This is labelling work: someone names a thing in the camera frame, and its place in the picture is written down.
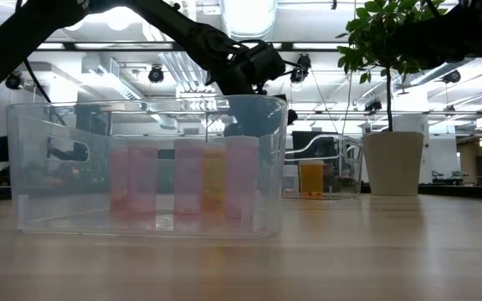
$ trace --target transparent container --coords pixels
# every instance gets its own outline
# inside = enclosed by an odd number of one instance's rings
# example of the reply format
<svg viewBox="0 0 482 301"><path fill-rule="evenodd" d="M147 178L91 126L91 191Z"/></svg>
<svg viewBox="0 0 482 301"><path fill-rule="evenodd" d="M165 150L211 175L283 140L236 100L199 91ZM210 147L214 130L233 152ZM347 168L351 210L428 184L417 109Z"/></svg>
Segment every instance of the transparent container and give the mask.
<svg viewBox="0 0 482 301"><path fill-rule="evenodd" d="M251 238L279 229L281 99L11 105L7 116L19 230Z"/></svg>
<svg viewBox="0 0 482 301"><path fill-rule="evenodd" d="M314 148L333 156L313 156ZM338 134L314 137L301 150L285 152L282 195L285 198L336 200L360 195L362 143Z"/></svg>

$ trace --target ceiling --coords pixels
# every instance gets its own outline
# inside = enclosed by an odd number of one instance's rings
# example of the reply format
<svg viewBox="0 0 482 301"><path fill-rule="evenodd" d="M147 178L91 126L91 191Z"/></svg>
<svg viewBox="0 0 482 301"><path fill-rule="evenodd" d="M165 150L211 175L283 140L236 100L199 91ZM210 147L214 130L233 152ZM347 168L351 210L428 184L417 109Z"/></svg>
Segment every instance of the ceiling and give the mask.
<svg viewBox="0 0 482 301"><path fill-rule="evenodd" d="M451 8L458 0L449 0L444 4ZM364 0L357 0L357 5L362 5ZM219 1L216 0L183 0L185 8L191 4L196 9L196 20L200 23L208 23L221 28L221 10ZM0 1L0 24L13 13L13 1ZM295 42L295 43L344 43L344 39L336 39L335 36L344 31L348 20L353 18L355 9L354 0L339 0L337 10L331 10L331 1L317 0L279 0L276 10L273 31L268 38L270 42ZM102 22L85 22L79 30L69 31L60 29L50 38L50 42L104 42L107 44L116 41L149 41L143 33L143 23L137 19L127 29L115 31ZM89 52L53 53L38 52L30 60L49 62L73 75L82 85L87 85L95 92L84 94L80 100L119 99L121 96L111 87L90 80L86 72L75 72L76 68L70 68L71 62L80 64L81 59ZM296 61L299 53L282 52L283 59ZM380 76L374 76L371 83L358 84L360 75L353 74L348 78L337 67L340 55L336 52L308 52L312 62L312 70L304 81L300 91L292 91L288 77L269 82L265 89L269 94L286 94L292 106L296 110L323 110L326 103L333 110L345 110L347 104L357 105L363 110L363 104L373 98L385 99L384 87L381 85ZM144 97L176 95L179 84L172 77L165 62L158 52L147 51L103 51L99 53L102 61L114 59L120 65L120 76L130 87ZM153 64L163 64L165 80L160 84L152 84L148 80L148 73ZM482 59L476 59L458 68L462 79L457 84L449 84L432 81L417 88L409 89L412 95L427 97L428 110L441 110L448 103L458 102L460 99L472 95L482 95ZM414 103L410 105L402 103L401 107L406 110L418 110ZM482 110L482 98L461 105L458 110Z"/></svg>

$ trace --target white planter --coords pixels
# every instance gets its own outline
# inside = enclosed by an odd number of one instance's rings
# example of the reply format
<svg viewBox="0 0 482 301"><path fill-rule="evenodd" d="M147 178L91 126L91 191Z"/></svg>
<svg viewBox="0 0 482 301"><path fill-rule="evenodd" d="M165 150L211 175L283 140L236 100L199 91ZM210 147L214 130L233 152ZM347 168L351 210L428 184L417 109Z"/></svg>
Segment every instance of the white planter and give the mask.
<svg viewBox="0 0 482 301"><path fill-rule="evenodd" d="M382 132L362 138L372 194L415 196L418 194L423 134Z"/></svg>

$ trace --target wooden table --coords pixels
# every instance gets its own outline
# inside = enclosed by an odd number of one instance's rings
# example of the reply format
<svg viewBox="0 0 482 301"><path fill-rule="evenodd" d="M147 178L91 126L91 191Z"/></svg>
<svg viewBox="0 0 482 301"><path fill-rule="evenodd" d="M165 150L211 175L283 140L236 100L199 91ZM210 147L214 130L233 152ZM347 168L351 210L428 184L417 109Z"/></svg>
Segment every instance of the wooden table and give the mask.
<svg viewBox="0 0 482 301"><path fill-rule="evenodd" d="M0 300L482 300L482 201L286 200L255 241L25 234L0 202Z"/></svg>

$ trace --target desk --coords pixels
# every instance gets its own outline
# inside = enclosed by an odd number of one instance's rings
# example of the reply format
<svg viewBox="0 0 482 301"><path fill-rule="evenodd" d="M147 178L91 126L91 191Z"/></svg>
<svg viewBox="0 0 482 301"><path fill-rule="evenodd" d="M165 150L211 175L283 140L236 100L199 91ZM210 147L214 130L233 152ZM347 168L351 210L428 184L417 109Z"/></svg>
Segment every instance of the desk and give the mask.
<svg viewBox="0 0 482 301"><path fill-rule="evenodd" d="M482 300L482 201L285 200L262 240L25 234L0 202L0 301Z"/></svg>

